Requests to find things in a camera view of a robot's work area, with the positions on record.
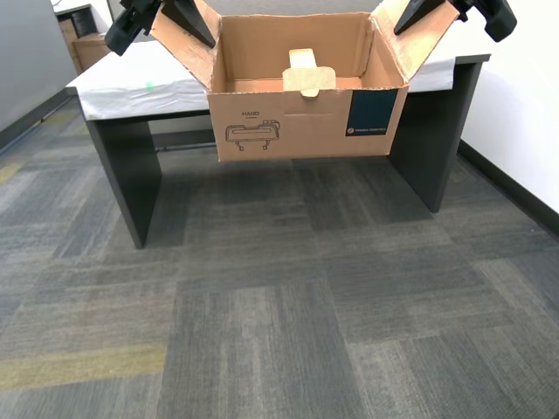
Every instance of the box flap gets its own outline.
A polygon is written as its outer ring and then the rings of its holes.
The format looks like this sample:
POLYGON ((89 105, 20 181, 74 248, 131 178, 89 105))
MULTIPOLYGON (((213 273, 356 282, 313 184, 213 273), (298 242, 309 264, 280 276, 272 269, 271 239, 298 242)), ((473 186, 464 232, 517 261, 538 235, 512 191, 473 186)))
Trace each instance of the box flap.
MULTIPOLYGON (((218 41, 221 17, 203 0, 195 0, 211 35, 218 41)), ((206 89, 210 89, 211 74, 217 56, 216 45, 210 48, 165 16, 161 9, 155 17, 151 34, 178 59, 206 89)))
POLYGON ((445 1, 407 31, 395 35, 394 27, 409 2, 384 0, 371 15, 406 82, 418 72, 459 15, 454 6, 445 1))

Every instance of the gray wall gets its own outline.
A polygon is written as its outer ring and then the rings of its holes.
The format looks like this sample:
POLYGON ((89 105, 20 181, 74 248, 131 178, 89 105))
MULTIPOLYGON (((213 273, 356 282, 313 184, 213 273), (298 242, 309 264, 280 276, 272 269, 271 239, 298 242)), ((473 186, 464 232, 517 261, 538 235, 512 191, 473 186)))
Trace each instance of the gray wall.
POLYGON ((2 1, 0 131, 76 77, 49 0, 2 1))
MULTIPOLYGON (((381 0, 205 0, 222 15, 311 15, 373 11, 381 0)), ((108 0, 113 17, 121 13, 119 0, 108 0)))

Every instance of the white wall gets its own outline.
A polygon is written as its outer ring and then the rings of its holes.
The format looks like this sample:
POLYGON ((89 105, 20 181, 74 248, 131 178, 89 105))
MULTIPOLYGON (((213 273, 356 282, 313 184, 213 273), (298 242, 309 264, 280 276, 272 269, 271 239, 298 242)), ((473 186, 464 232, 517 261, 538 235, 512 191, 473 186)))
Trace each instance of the white wall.
POLYGON ((76 77, 48 1, 2 2, 0 75, 0 130, 51 98, 76 77))
POLYGON ((559 4, 509 3, 518 27, 484 65, 462 139, 559 212, 559 4))
POLYGON ((97 25, 99 32, 106 32, 113 24, 111 17, 111 10, 108 8, 107 0, 51 0, 54 5, 54 10, 66 10, 73 7, 78 7, 83 4, 91 4, 91 12, 93 19, 97 25))

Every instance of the dark gray table leg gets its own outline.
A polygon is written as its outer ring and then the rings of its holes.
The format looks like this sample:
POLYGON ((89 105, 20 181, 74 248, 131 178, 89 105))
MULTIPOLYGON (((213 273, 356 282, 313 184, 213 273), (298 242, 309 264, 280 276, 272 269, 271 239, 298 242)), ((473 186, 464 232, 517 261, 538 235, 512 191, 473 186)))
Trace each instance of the dark gray table leg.
POLYGON ((90 120, 86 124, 130 235, 141 249, 162 178, 148 123, 90 120))
POLYGON ((482 63, 456 65, 454 88, 413 93, 389 159, 431 212, 438 212, 482 63))

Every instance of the white table top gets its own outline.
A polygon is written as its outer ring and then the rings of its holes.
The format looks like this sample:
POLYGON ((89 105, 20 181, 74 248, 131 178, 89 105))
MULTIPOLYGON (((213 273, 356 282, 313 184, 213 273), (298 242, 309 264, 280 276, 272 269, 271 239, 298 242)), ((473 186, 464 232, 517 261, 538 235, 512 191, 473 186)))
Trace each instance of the white table top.
MULTIPOLYGON (((451 27, 412 80, 411 92, 452 88, 456 59, 487 60, 494 43, 479 17, 451 27)), ((203 87, 157 41, 134 43, 122 57, 108 54, 67 87, 78 91, 88 120, 208 109, 203 87)))

